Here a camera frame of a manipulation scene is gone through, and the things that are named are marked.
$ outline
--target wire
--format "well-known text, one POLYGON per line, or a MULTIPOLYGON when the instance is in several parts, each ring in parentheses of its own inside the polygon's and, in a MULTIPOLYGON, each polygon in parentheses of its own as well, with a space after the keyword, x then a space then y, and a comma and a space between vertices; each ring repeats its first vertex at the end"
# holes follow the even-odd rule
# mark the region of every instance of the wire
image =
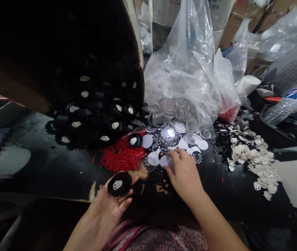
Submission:
POLYGON ((269 66, 267 66, 267 65, 261 66, 261 67, 257 68, 257 69, 253 72, 252 76, 254 76, 254 74, 255 74, 259 69, 261 69, 261 68, 263 68, 263 67, 268 67, 268 68, 269 68, 269 66))

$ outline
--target clear plastic bag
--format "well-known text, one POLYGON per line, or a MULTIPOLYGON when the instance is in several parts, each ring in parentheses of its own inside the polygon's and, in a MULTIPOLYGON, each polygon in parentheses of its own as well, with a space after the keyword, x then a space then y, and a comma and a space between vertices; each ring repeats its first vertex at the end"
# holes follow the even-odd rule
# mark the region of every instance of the clear plastic bag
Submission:
POLYGON ((139 25, 139 34, 143 53, 152 54, 152 36, 143 26, 139 25))
POLYGON ((147 62, 145 102, 186 100, 198 126, 212 128, 220 107, 213 72, 214 40, 208 2, 181 1, 181 9, 166 43, 147 62))
POLYGON ((214 57, 213 69, 218 80, 221 98, 218 117, 231 123, 235 120, 241 103, 234 87, 232 64, 222 56, 220 48, 214 57))
POLYGON ((283 58, 290 50, 297 46, 297 8, 277 21, 268 30, 258 35, 260 53, 272 59, 283 58))
POLYGON ((250 33, 248 31, 248 25, 250 21, 249 18, 242 21, 241 26, 235 34, 235 47, 226 56, 232 64, 235 85, 240 83, 247 67, 248 39, 250 33))

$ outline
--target table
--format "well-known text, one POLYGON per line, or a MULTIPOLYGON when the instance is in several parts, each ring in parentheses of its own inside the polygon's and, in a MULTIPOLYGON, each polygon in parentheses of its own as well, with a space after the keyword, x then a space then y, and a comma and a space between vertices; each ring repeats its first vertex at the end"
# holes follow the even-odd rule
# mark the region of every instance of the table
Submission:
MULTIPOLYGON (((45 131, 45 123, 51 118, 31 113, 14 127, 13 145, 29 149, 29 163, 0 184, 0 190, 29 193, 45 197, 89 201, 99 185, 104 184, 112 171, 100 167, 102 153, 99 150, 69 151, 58 145, 54 136, 45 131)), ((297 152, 276 154, 279 160, 297 159, 297 152)), ((245 168, 230 172, 215 154, 211 142, 203 152, 198 165, 203 187, 220 212, 229 221, 260 223, 263 225, 297 228, 297 209, 292 206, 282 185, 271 201, 256 191, 253 182, 257 176, 245 168)), ((156 168, 146 179, 140 179, 134 187, 133 207, 147 210, 188 214, 188 207, 176 194, 166 172, 156 168), (166 191, 157 192, 157 185, 166 191)))

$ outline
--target red object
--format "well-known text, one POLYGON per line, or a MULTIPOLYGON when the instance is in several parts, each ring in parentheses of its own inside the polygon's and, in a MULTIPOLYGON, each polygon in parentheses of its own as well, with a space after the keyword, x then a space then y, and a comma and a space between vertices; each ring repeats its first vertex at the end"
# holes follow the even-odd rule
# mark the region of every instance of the red object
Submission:
POLYGON ((266 100, 271 101, 271 102, 279 102, 282 98, 279 97, 268 97, 266 100))
POLYGON ((106 147, 103 150, 102 159, 100 160, 101 167, 112 170, 115 174, 120 171, 129 171, 140 169, 140 162, 147 155, 143 147, 131 148, 127 144, 127 137, 120 139, 112 146, 106 147))

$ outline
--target black round badge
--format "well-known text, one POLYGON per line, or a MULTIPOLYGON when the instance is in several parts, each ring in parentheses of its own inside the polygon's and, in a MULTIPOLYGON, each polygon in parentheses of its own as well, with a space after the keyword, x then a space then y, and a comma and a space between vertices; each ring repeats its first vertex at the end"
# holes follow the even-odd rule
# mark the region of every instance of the black round badge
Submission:
POLYGON ((117 173, 108 184, 108 192, 114 197, 126 195, 132 186, 132 177, 128 172, 117 173))
POLYGON ((182 136, 178 131, 174 131, 170 128, 165 128, 160 131, 160 145, 162 146, 176 146, 182 136))
POLYGON ((156 137, 153 137, 153 143, 150 146, 150 148, 148 149, 150 152, 155 151, 156 149, 158 149, 159 147, 159 143, 158 143, 158 139, 156 137))
POLYGON ((199 164, 202 162, 202 154, 198 151, 195 151, 192 153, 192 156, 195 158, 196 164, 199 164))
POLYGON ((142 146, 142 136, 140 134, 132 134, 127 138, 127 144, 131 148, 142 146))

